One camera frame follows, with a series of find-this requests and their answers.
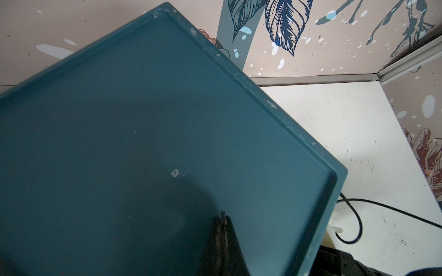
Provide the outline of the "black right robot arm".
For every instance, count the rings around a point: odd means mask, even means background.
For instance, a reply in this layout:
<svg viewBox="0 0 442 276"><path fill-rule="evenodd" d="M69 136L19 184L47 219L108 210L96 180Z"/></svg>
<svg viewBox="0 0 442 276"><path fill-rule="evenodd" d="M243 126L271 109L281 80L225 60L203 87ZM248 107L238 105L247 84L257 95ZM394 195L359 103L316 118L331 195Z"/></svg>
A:
<svg viewBox="0 0 442 276"><path fill-rule="evenodd" d="M221 227L221 276L250 274L239 246L230 217L223 215ZM386 273L355 260L349 253L321 246L311 267L310 276L385 276Z"/></svg>

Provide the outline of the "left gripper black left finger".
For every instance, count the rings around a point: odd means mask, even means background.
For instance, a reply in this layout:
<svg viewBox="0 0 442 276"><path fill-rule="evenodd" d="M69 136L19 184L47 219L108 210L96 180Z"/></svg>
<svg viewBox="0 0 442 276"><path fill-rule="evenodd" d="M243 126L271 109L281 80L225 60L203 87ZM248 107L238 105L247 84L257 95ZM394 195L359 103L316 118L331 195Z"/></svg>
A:
<svg viewBox="0 0 442 276"><path fill-rule="evenodd" d="M226 215L214 218L206 249L201 258L203 276L224 276L226 266Z"/></svg>

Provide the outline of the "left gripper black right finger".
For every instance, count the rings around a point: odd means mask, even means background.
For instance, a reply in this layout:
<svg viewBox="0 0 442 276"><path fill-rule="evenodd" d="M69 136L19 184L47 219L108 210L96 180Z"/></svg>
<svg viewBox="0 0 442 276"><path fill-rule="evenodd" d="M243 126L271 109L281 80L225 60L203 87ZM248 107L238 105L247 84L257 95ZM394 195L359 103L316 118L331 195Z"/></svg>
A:
<svg viewBox="0 0 442 276"><path fill-rule="evenodd" d="M250 275L229 216L223 218L223 275Z"/></svg>

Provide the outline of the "teal drawer cabinet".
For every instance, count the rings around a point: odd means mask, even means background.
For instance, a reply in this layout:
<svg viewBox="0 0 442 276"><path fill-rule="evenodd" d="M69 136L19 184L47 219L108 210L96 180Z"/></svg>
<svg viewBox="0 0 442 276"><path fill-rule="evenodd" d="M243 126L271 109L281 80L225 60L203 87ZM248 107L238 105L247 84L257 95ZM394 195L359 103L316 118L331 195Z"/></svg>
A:
<svg viewBox="0 0 442 276"><path fill-rule="evenodd" d="M1 95L1 257L192 276L225 213L251 275L304 276L346 175L163 3Z"/></svg>

